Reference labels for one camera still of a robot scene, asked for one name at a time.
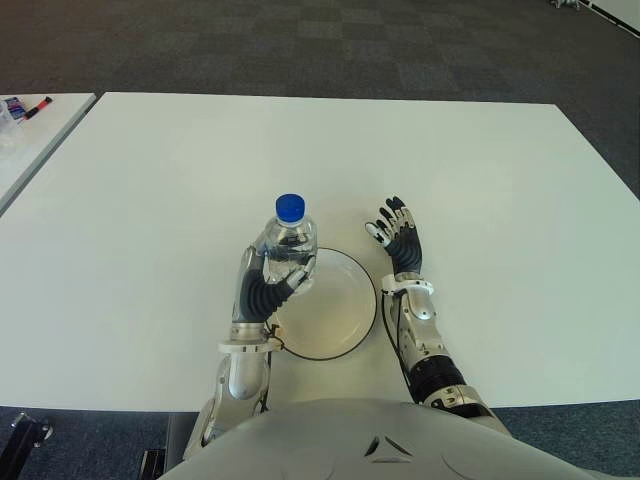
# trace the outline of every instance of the cable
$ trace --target cable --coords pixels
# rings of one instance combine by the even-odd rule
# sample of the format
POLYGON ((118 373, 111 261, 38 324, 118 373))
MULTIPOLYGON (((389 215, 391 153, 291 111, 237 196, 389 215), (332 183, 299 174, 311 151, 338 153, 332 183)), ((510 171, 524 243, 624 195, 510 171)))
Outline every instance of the cable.
MULTIPOLYGON (((267 338, 275 338, 282 344, 282 348, 284 349, 284 341, 276 335, 276 329, 278 328, 275 325, 269 325, 267 321, 264 321, 265 328, 267 330, 267 338)), ((267 353, 267 365, 269 366, 269 373, 271 373, 271 352, 267 353)), ((269 407, 267 406, 267 397, 269 396, 269 389, 264 392, 264 396, 260 399, 260 413, 268 412, 269 407)))
POLYGON ((400 365, 400 372, 402 372, 402 378, 404 379, 404 383, 407 385, 407 390, 409 390, 409 392, 411 392, 411 387, 409 386, 409 379, 407 378, 407 374, 405 372, 405 368, 404 368, 404 362, 402 361, 402 356, 400 355, 400 350, 398 349, 399 346, 399 341, 400 341, 400 312, 401 309, 400 307, 398 307, 398 321, 396 324, 396 341, 393 341, 393 338, 391 337, 391 331, 389 330, 389 326, 387 325, 387 315, 386 315, 386 308, 384 305, 384 299, 385 299, 385 294, 382 294, 382 302, 381 302, 381 309, 382 309, 382 323, 384 324, 384 329, 387 332, 387 337, 389 337, 389 341, 391 342, 391 348, 393 348, 394 353, 396 354, 396 357, 398 358, 398 364, 400 365))

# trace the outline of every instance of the gray carpet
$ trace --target gray carpet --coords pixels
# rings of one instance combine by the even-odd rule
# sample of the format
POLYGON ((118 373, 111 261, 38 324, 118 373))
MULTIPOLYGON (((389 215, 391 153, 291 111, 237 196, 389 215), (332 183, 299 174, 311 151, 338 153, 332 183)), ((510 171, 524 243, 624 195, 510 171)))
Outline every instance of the gray carpet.
MULTIPOLYGON (((0 447, 20 412, 0 408, 0 447)), ((36 410, 54 435, 34 449, 22 480, 135 480, 143 452, 163 448, 168 415, 36 410)), ((518 440, 574 465, 640 476, 640 401, 496 410, 518 440)))
MULTIPOLYGON (((640 42, 546 0, 20 0, 0 92, 555 103, 640 196, 640 42)), ((15 409, 0 408, 0 447, 15 409)), ((499 411, 583 467, 640 475, 639 402, 499 411)), ((166 415, 52 412, 24 479, 133 479, 166 415)))

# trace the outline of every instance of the white plate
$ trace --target white plate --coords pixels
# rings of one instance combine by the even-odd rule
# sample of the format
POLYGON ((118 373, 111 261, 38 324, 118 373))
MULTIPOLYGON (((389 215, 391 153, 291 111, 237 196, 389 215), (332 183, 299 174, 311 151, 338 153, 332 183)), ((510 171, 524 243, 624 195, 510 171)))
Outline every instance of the white plate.
POLYGON ((293 295, 271 317, 286 350, 309 360, 330 360, 356 348, 376 316, 371 278, 353 258, 318 249, 313 285, 293 295))

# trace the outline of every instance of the water bottle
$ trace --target water bottle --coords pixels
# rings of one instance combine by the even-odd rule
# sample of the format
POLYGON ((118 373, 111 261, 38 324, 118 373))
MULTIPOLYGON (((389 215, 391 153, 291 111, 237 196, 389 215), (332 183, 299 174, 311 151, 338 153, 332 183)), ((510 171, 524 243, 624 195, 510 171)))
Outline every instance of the water bottle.
MULTIPOLYGON (((296 267, 305 265, 311 255, 318 253, 316 232, 316 224, 304 214, 301 196, 289 193, 276 200, 276 216, 265 227, 268 283, 286 278, 296 267)), ((311 276, 296 293, 311 288, 311 276)))

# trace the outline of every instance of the red marker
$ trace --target red marker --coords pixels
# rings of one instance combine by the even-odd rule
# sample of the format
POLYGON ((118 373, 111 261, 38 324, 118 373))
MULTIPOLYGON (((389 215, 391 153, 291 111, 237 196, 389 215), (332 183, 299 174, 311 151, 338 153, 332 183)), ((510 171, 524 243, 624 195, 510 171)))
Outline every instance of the red marker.
POLYGON ((41 101, 37 106, 33 107, 31 110, 25 113, 24 118, 28 120, 29 118, 33 117, 36 113, 38 113, 40 110, 42 110, 44 107, 49 105, 51 102, 53 102, 53 99, 51 97, 45 97, 45 99, 41 101))

